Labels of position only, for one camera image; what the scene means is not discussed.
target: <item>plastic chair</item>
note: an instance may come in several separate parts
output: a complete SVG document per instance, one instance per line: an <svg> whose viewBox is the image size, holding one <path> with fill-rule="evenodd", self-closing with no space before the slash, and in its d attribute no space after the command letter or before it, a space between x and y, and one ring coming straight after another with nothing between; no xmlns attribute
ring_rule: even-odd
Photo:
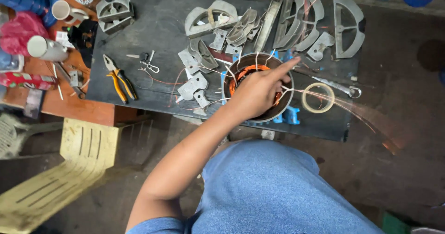
<svg viewBox="0 0 445 234"><path fill-rule="evenodd" d="M21 123L19 118L2 113L0 115L0 160L24 158L19 153L22 151L26 140L37 133L62 129L63 122L56 123Z"/></svg>
<svg viewBox="0 0 445 234"><path fill-rule="evenodd" d="M115 167L126 126L65 119L60 145L65 161L0 195L0 233L30 233L85 191L141 171L141 165Z"/></svg>

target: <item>hand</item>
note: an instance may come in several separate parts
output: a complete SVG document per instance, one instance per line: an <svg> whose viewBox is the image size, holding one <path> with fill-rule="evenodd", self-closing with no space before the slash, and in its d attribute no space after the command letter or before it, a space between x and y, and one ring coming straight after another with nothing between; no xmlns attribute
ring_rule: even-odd
<svg viewBox="0 0 445 234"><path fill-rule="evenodd" d="M270 71L258 71L244 79L235 90L226 107L231 116L243 122L258 117L274 105L275 93L281 92L282 82L291 78L286 75L301 58L293 58Z"/></svg>

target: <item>pink plastic bag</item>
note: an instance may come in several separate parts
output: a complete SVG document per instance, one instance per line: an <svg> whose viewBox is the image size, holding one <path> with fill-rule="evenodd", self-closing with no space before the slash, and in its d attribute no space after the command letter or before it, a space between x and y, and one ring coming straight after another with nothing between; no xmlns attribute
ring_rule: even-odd
<svg viewBox="0 0 445 234"><path fill-rule="evenodd" d="M40 17L29 11L17 12L16 17L6 22L1 28L1 48L9 54L21 54L29 57L27 43L32 36L49 38Z"/></svg>

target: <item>green object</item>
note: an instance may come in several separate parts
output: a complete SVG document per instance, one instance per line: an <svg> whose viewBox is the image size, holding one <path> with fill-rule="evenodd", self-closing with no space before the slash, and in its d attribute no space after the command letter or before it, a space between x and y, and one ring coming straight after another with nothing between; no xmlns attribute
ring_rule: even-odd
<svg viewBox="0 0 445 234"><path fill-rule="evenodd" d="M411 227L397 217L385 212L383 213L382 230L386 234L409 234Z"/></svg>

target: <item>black wooden board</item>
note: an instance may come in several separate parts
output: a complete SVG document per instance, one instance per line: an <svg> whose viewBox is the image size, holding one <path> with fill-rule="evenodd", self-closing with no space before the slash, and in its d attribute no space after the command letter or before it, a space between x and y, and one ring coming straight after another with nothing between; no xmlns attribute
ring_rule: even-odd
<svg viewBox="0 0 445 234"><path fill-rule="evenodd" d="M175 103L175 95L179 97L177 89L180 85L175 86L173 96L171 96L174 86L165 83L175 83L179 72L184 68L178 52L186 49L189 43L184 29L184 22L188 13L197 6L206 9L214 1L215 0L131 0L136 13L136 21L132 25L112 35L107 35L102 32L100 28L98 29L92 60L91 81L86 99L123 105L114 90L112 78L106 77L108 70L105 67L102 57L103 54L106 54L114 60L118 68L124 70L130 82L135 84L134 88L138 100L133 101L127 96L129 98L127 106L155 112L207 119L221 106L220 102L214 103L207 108L207 116L194 114L193 111L186 109L199 107L198 103L195 100L181 101L179 104ZM248 8L257 10L258 14L263 14L270 3L268 0L223 1L234 5L237 8L239 16L244 14ZM322 3L325 8L325 17L319 22L317 28L320 33L328 31L333 34L334 19L332 0L322 0ZM264 50L266 52L272 50L271 46L273 38L275 37L275 28L276 23L266 44ZM214 34L203 36L202 39L208 45L213 42ZM352 39L351 37L345 38L346 41ZM143 66L139 63L139 60L126 56L127 54L139 55L141 52L151 53L152 50L156 52L152 64L159 67L160 72L150 72L150 74L153 78L165 83L154 81L153 84L151 84L152 81L150 77L145 72L138 70ZM321 68L323 71L330 72L339 77L355 76L358 69L359 53L350 59L332 61L331 50L333 51L334 48L326 49L324 58L317 63L311 62L304 56L303 61L311 68ZM218 70L224 71L225 68L221 65ZM221 91L220 74L210 73L204 75L209 82L209 86L205 90L207 99L211 102L221 99L221 94L219 93ZM304 89L307 85L315 82L314 79L301 74L292 73L292 76L297 89ZM178 82L185 82L186 80L186 74L183 72ZM336 89L334 89L334 91L338 97L347 99L346 94ZM348 112L333 106L331 110L326 113L312 114L301 107L299 102L300 97L301 95L296 92L291 101L292 106L298 107L301 110L301 112L298 113L298 117L301 119L299 125L270 122L254 127L315 136L328 140L345 140L351 118Z"/></svg>

